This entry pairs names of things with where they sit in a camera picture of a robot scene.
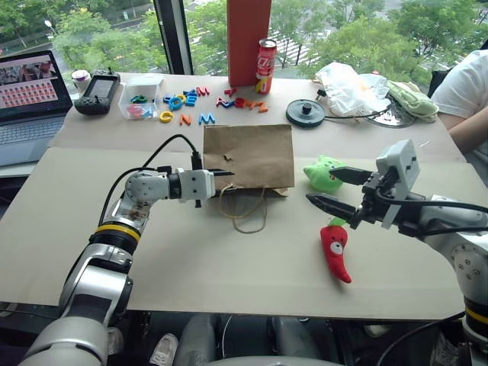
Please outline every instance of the yellow ring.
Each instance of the yellow ring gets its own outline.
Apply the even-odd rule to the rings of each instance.
[[[466,313],[468,313],[473,319],[477,320],[478,322],[482,322],[488,324],[488,318],[486,316],[480,315],[472,311],[471,309],[466,308]]]
[[[182,103],[184,103],[186,101],[186,97],[183,94],[176,95],[176,98],[180,98]]]
[[[171,119],[174,117],[175,115],[171,112],[162,112],[160,115],[159,115],[159,120],[161,122],[163,122],[164,124],[167,124],[168,122],[171,121]]]
[[[130,236],[132,236],[138,242],[140,240],[140,235],[138,233],[136,233],[134,230],[129,229],[128,227],[125,227],[125,226],[122,226],[122,225],[113,225],[113,224],[102,225],[102,226],[99,226],[96,229],[95,232],[98,233],[99,231],[103,231],[103,230],[116,230],[116,231],[121,231],[122,233],[129,234]]]

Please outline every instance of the laptop keyboard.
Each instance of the laptop keyboard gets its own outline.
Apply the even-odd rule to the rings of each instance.
[[[53,137],[63,125],[63,119],[23,122],[0,127],[0,144],[19,143]]]

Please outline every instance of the green plush toy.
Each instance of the green plush toy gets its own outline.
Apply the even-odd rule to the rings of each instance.
[[[345,166],[345,164],[339,160],[321,155],[315,165],[306,166],[303,168],[303,172],[316,190],[332,193],[342,185],[342,181],[330,174],[329,170],[339,166]]]

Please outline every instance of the black pulley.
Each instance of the black pulley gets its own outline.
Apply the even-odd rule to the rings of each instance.
[[[311,128],[319,126],[326,116],[326,111],[315,101],[298,99],[287,107],[287,119],[297,126]]]

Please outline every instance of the laptop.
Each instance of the laptop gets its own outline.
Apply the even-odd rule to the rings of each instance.
[[[0,58],[0,166],[39,160],[71,106],[51,51]]]

